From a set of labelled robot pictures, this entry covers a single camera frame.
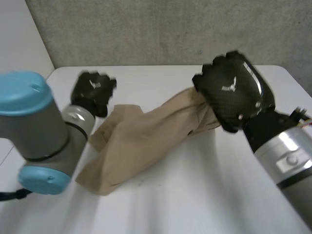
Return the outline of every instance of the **black cable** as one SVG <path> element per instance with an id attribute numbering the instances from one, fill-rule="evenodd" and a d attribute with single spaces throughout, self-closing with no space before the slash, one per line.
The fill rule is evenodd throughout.
<path id="1" fill-rule="evenodd" d="M 27 197 L 27 195 L 31 194 L 32 191 L 29 191 L 27 189 L 19 189 L 16 192 L 11 193 L 0 193 L 0 201 L 9 201 L 13 199 L 23 199 Z"/>

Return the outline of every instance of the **white logo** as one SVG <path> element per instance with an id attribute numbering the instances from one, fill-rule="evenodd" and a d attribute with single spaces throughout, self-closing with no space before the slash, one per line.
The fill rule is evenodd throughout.
<path id="1" fill-rule="evenodd" d="M 92 81 L 90 81 L 90 80 L 89 80 L 89 82 L 90 82 L 90 84 L 92 85 L 92 87 L 93 87 L 94 89 L 95 89 L 95 88 L 101 87 L 101 84 L 100 84 L 100 83 L 95 84 L 95 83 L 92 83 Z"/>
<path id="2" fill-rule="evenodd" d="M 223 90 L 223 91 L 233 91 L 233 92 L 235 92 L 235 89 L 236 89 L 236 77 L 234 77 L 234 84 L 231 84 L 230 85 L 230 87 L 225 87 L 225 86 L 223 86 L 222 88 L 221 88 L 221 90 Z"/>

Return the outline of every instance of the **white table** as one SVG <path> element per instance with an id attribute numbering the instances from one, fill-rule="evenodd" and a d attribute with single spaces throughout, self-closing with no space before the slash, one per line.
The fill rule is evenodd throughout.
<path id="1" fill-rule="evenodd" d="M 280 111 L 312 98 L 278 66 L 257 66 Z M 192 86 L 201 66 L 64 67 L 48 79 L 59 108 L 69 102 L 81 70 L 117 78 L 109 103 L 137 104 L 147 112 Z M 75 175 L 95 156 L 88 145 Z M 18 188 L 23 160 L 13 149 L 0 167 L 0 190 Z M 221 128 L 195 136 L 161 162 L 104 197 L 72 181 L 61 195 L 32 194 L 0 204 L 1 234 L 309 234 L 256 161 L 242 133 Z"/>

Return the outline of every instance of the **gray wall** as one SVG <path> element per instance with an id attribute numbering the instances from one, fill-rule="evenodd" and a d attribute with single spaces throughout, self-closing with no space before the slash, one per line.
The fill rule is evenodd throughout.
<path id="1" fill-rule="evenodd" d="M 239 49 L 312 95 L 312 0 L 26 0 L 55 67 L 202 64 Z"/>

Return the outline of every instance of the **crumpled cloth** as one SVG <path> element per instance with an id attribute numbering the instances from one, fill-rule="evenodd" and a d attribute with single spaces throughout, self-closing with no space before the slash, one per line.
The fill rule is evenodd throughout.
<path id="1" fill-rule="evenodd" d="M 195 88 L 143 113 L 137 105 L 116 105 L 89 142 L 99 152 L 76 182 L 107 195 L 150 167 L 186 138 L 218 127 L 212 108 Z"/>

